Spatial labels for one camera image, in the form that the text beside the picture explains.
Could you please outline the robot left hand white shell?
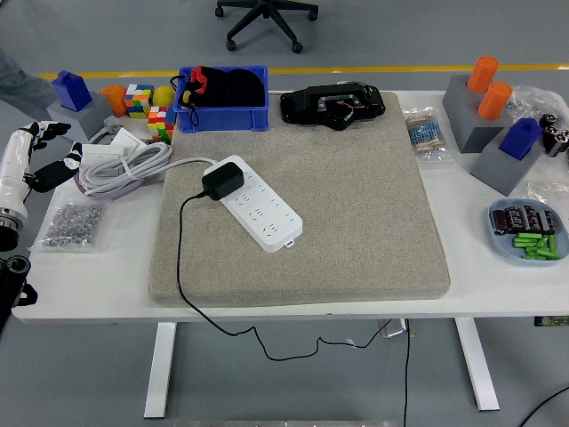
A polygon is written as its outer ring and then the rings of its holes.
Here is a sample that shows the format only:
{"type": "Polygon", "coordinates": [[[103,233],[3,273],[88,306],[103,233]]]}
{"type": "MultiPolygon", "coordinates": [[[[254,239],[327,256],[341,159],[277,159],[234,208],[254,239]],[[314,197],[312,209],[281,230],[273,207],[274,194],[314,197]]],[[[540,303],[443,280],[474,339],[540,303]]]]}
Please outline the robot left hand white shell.
{"type": "Polygon", "coordinates": [[[47,142],[65,135],[71,125],[54,121],[35,121],[14,131],[1,159],[1,213],[21,219],[28,217],[24,205],[33,190],[46,193],[71,179],[79,171],[83,159],[83,144],[75,141],[61,160],[31,173],[29,164],[35,151],[47,147],[47,142]]]}

